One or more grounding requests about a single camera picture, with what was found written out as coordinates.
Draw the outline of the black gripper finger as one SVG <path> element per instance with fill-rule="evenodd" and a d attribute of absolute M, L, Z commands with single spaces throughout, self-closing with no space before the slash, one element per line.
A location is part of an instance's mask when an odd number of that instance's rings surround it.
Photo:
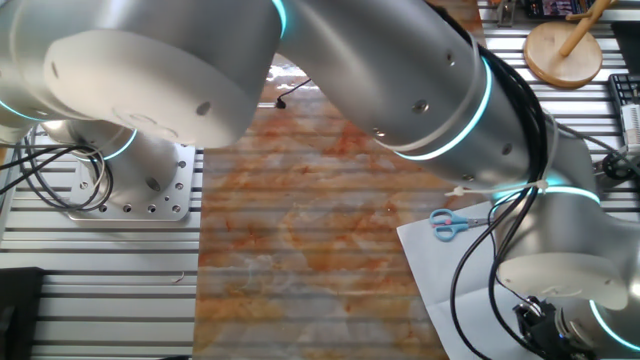
<path fill-rule="evenodd" d="M 513 308 L 518 324 L 533 326 L 543 319 L 541 302 L 534 296 L 527 297 Z"/>

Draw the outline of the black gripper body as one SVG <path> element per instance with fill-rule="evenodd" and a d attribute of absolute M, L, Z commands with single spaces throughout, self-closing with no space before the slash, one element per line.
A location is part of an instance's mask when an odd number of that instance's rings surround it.
<path fill-rule="evenodd" d="M 571 329 L 564 312 L 546 300 L 540 302 L 543 319 L 533 326 L 519 325 L 524 341 L 544 359 L 594 360 L 593 347 Z"/>

